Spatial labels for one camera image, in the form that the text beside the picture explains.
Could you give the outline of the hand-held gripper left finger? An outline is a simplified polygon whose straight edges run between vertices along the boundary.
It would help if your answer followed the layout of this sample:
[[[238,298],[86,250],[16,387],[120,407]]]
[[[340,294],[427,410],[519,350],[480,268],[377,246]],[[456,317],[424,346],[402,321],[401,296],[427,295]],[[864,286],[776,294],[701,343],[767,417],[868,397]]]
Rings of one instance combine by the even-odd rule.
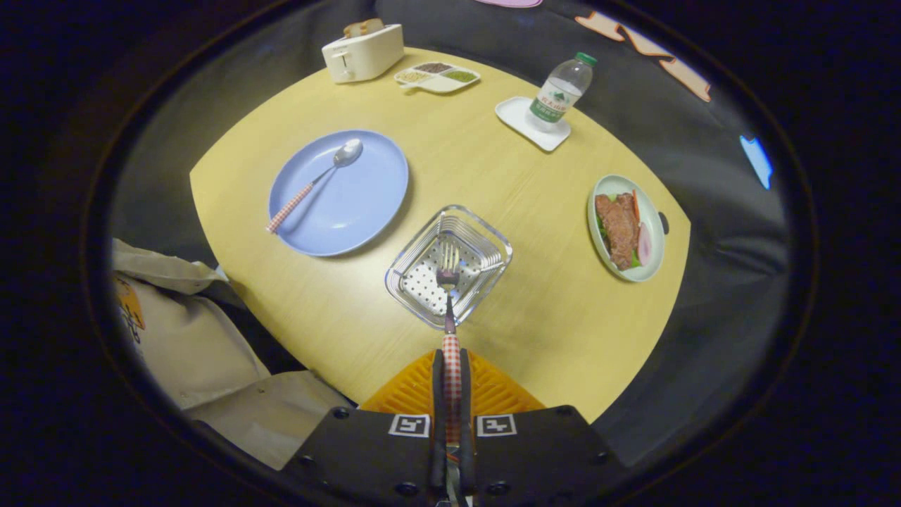
[[[406,366],[358,408],[335,406],[282,472],[324,506],[431,506],[444,486],[442,353]]]

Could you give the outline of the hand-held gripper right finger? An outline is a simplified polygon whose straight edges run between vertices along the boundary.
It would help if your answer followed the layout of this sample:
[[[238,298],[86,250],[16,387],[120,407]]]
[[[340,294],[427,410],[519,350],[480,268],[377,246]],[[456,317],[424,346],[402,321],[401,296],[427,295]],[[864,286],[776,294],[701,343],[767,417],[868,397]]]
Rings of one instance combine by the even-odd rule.
[[[624,482],[575,407],[545,406],[488,360],[460,355],[461,485],[477,506],[586,506]]]

